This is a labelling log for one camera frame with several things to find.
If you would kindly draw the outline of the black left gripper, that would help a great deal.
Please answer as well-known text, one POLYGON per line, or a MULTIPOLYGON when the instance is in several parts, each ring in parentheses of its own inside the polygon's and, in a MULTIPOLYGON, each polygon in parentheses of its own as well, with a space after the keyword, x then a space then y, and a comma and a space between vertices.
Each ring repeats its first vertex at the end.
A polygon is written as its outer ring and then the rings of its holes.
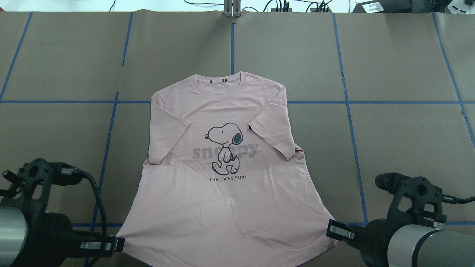
POLYGON ((115 235, 80 242, 70 219, 59 213, 44 213, 28 227, 24 267, 59 267, 78 248, 80 257, 112 257, 115 252, 122 252, 125 245, 125 238, 115 235))

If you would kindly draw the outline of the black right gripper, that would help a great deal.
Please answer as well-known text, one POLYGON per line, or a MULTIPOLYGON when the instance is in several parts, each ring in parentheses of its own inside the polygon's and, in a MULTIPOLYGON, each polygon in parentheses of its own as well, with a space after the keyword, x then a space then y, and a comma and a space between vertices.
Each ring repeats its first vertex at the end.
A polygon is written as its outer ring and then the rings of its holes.
POLYGON ((348 245, 359 250, 368 267, 388 267, 387 251, 390 239, 399 229, 399 223, 375 219, 366 226, 343 224, 330 219, 326 236, 337 241, 350 240, 348 245))

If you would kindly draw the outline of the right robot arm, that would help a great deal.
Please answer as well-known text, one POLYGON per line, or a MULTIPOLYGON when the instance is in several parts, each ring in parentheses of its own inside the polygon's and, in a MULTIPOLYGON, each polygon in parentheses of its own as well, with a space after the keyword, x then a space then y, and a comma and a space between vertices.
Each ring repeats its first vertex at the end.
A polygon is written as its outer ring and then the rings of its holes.
POLYGON ((473 267, 474 236, 434 227, 393 226, 376 219, 366 226, 330 220, 326 235, 357 249, 368 267, 473 267))

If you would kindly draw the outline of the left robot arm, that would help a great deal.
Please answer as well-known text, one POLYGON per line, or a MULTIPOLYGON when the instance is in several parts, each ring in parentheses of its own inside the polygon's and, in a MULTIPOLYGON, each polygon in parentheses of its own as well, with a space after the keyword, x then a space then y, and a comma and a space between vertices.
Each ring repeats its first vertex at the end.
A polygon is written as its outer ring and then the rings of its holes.
POLYGON ((65 215, 50 212, 45 220, 33 240, 24 214, 18 208, 1 207, 2 267, 59 267, 68 257, 91 257, 93 266, 100 257, 124 249, 124 238, 73 230, 65 215))

